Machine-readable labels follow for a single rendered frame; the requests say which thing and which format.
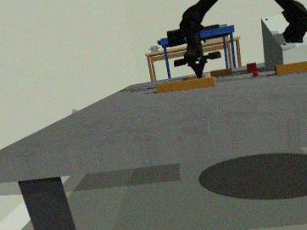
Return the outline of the orange flat bar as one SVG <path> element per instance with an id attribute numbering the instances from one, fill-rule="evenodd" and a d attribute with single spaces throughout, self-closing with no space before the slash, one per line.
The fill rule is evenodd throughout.
<path id="1" fill-rule="evenodd" d="M 214 87 L 215 76 L 187 80 L 187 81 L 176 81 L 164 84 L 156 85 L 157 93 L 166 93 L 173 91 L 181 91 L 187 89 L 201 88 L 201 87 Z"/>
<path id="2" fill-rule="evenodd" d="M 275 66 L 275 75 L 286 75 L 307 71 L 307 61 Z"/>

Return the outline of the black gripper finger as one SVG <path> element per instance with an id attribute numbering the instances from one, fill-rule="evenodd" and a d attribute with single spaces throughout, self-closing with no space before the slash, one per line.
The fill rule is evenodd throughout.
<path id="1" fill-rule="evenodd" d="M 194 70 L 195 74 L 197 75 L 197 77 L 199 79 L 198 63 L 196 63 L 194 65 L 188 65 L 188 66 L 190 66 Z"/>
<path id="2" fill-rule="evenodd" d="M 199 78 L 202 78 L 205 63 L 208 63 L 208 61 L 202 62 L 202 63 L 198 63 Z"/>

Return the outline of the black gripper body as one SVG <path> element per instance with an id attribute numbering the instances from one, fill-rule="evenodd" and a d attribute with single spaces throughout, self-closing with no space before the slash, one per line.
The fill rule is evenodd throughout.
<path id="1" fill-rule="evenodd" d="M 197 44 L 203 50 L 203 47 L 202 47 L 203 44 L 202 44 L 201 40 L 194 41 L 194 42 L 189 42 L 187 44 L 187 46 L 191 46 L 191 48 L 195 48 L 195 45 L 197 45 Z M 209 53 L 207 55 L 203 55 L 202 58 L 198 59 L 198 62 L 202 63 L 202 62 L 206 62 L 207 59 L 218 59 L 218 58 L 221 58 L 221 52 L 220 51 L 215 51 L 215 52 L 211 52 L 211 53 Z M 185 64 L 194 65 L 194 64 L 196 64 L 196 62 L 188 62 L 188 63 L 186 63 L 185 59 L 177 59 L 177 60 L 174 61 L 174 66 L 175 67 L 181 66 L 181 65 L 185 65 Z"/>

